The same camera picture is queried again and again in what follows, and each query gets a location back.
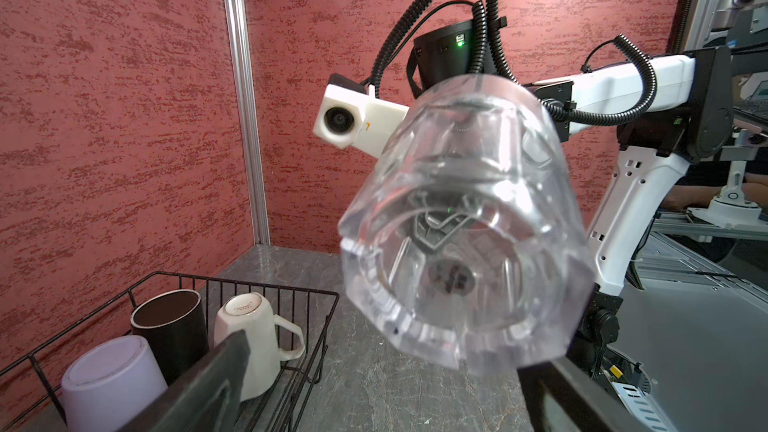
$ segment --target red textured wall panel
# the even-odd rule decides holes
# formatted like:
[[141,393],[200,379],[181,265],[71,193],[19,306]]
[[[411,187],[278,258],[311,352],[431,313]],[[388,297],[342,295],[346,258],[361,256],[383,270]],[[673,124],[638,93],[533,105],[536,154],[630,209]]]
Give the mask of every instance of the red textured wall panel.
[[0,368],[153,270],[245,252],[223,0],[0,0],[0,190]]
[[[336,223],[374,160],[312,136],[328,75],[370,74],[392,26],[413,0],[246,0],[264,180],[273,244],[338,250]],[[446,0],[436,0],[439,4]],[[663,53],[677,0],[500,0],[502,40],[522,82],[576,73],[592,48],[626,34]],[[435,15],[424,32],[471,17],[467,7]],[[382,98],[412,102],[405,79],[410,46],[384,74]],[[597,65],[618,56],[601,51]],[[564,145],[579,203],[589,219],[618,147],[613,128],[582,132]]]

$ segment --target transparent cup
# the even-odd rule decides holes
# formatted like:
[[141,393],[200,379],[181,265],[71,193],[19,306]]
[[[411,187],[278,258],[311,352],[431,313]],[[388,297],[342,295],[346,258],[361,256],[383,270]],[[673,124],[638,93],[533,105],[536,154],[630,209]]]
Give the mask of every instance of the transparent cup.
[[552,120],[497,76],[421,95],[339,231],[360,311],[398,350],[471,374],[562,356],[594,287]]

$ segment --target white mug handle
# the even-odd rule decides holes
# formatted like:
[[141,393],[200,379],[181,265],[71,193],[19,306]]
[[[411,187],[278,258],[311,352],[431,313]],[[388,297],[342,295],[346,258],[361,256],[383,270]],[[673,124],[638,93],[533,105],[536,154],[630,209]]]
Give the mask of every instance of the white mug handle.
[[283,328],[286,328],[289,331],[299,336],[298,348],[295,348],[293,350],[283,350],[281,348],[277,349],[277,354],[280,356],[280,361],[283,362],[285,360],[293,360],[301,357],[304,354],[304,333],[301,331],[301,327],[294,324],[293,322],[288,322],[287,320],[285,320],[284,318],[282,318],[277,314],[275,314],[275,324]]

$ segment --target gray marble countertop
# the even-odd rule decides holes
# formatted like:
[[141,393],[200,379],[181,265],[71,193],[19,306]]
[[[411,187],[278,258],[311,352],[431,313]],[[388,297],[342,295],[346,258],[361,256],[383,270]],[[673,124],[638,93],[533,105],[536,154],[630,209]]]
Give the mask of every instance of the gray marble countertop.
[[476,378],[391,346],[344,295],[336,254],[256,245],[219,276],[341,294],[302,432],[532,430],[516,375]]

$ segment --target black cup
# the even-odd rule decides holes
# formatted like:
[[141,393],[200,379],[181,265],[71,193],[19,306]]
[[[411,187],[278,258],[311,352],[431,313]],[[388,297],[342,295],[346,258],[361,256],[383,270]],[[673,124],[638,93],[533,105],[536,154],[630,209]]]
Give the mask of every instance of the black cup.
[[179,289],[151,298],[130,315],[135,335],[147,339],[168,385],[208,353],[200,294]]

